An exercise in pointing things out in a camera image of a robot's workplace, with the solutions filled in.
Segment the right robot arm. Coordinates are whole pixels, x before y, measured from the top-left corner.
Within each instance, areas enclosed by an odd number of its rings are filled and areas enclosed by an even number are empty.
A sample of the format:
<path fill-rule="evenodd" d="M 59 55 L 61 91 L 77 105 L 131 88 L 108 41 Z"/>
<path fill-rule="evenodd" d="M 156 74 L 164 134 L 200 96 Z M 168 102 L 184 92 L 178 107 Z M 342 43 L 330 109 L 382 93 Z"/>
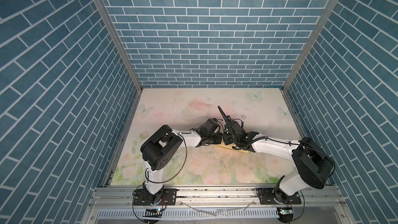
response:
<path fill-rule="evenodd" d="M 294 163 L 294 172 L 284 173 L 273 189 L 274 197 L 280 202 L 309 187 L 323 189 L 334 172 L 334 161 L 311 138 L 288 141 L 254 131 L 246 132 L 241 124 L 228 116 L 224 123 L 225 140 L 233 144 L 233 149 L 270 154 Z"/>

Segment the yellow envelope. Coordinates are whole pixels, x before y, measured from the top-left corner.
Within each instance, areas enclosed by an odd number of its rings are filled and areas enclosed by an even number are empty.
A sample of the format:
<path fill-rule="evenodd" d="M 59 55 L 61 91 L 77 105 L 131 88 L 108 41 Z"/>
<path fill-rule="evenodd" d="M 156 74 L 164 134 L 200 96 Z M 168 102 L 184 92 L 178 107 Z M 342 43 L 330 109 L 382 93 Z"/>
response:
<path fill-rule="evenodd" d="M 249 151 L 247 151 L 247 150 L 242 150 L 240 148 L 234 148 L 233 146 L 227 146 L 225 144 L 219 144 L 219 145 L 216 145 L 216 146 L 219 147 L 219 148 L 224 148 L 224 149 L 231 150 L 231 151 L 249 153 Z"/>

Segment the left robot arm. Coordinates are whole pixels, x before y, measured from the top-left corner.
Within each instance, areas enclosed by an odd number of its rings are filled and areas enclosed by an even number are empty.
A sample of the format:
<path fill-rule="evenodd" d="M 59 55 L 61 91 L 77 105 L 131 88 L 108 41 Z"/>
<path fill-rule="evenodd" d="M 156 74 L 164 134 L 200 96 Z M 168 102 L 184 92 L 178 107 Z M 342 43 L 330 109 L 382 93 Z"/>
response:
<path fill-rule="evenodd" d="M 223 126 L 216 118 L 209 118 L 204 124 L 190 131 L 177 131 L 163 125 L 141 146 L 146 165 L 144 192 L 153 198 L 153 201 L 160 197 L 164 184 L 168 182 L 162 179 L 163 169 L 180 146 L 188 149 L 219 145 L 222 142 L 222 131 Z"/>

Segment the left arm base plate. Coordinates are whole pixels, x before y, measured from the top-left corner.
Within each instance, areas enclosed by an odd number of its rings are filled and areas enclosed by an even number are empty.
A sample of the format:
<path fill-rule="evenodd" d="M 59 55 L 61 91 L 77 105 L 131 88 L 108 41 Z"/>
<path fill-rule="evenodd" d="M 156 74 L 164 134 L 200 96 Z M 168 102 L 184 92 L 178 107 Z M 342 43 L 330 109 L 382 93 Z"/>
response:
<path fill-rule="evenodd" d="M 159 192 L 152 195 L 146 187 L 136 190 L 134 194 L 134 205 L 149 206 L 161 205 L 162 200 L 165 201 L 164 205 L 175 205 L 177 197 L 177 189 L 175 188 L 162 188 Z"/>

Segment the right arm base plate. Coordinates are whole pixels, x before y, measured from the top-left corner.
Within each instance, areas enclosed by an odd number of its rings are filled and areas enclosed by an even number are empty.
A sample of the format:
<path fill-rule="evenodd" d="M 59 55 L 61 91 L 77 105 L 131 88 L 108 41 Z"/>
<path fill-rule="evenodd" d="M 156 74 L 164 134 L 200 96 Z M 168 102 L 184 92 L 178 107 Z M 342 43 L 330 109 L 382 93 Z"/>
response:
<path fill-rule="evenodd" d="M 298 193 L 288 196 L 281 190 L 275 190 L 274 188 L 270 187 L 256 188 L 255 193 L 258 196 L 261 205 L 302 204 Z"/>

